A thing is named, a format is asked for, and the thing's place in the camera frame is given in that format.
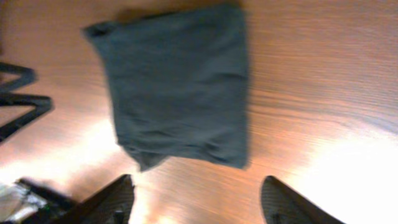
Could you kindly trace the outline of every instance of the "folded garment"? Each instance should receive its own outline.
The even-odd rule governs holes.
[[[244,14],[224,3],[84,29],[101,56],[118,143],[147,170],[167,156],[243,168]]]

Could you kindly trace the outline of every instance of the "folded cloth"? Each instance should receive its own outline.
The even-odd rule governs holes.
[[[244,167],[249,74],[239,7],[103,22],[83,32],[104,63],[118,143],[141,171],[167,156]]]

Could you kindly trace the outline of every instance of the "wooden surface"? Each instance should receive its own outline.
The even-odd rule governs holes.
[[[80,29],[196,5],[9,1],[0,60],[36,69],[40,81],[18,92],[56,109],[1,146],[1,181],[28,176],[83,200],[129,173],[131,223],[234,224],[264,223],[259,188],[275,175],[344,222],[398,222],[397,1],[244,1],[250,165],[171,158],[138,173],[115,144],[104,71]]]

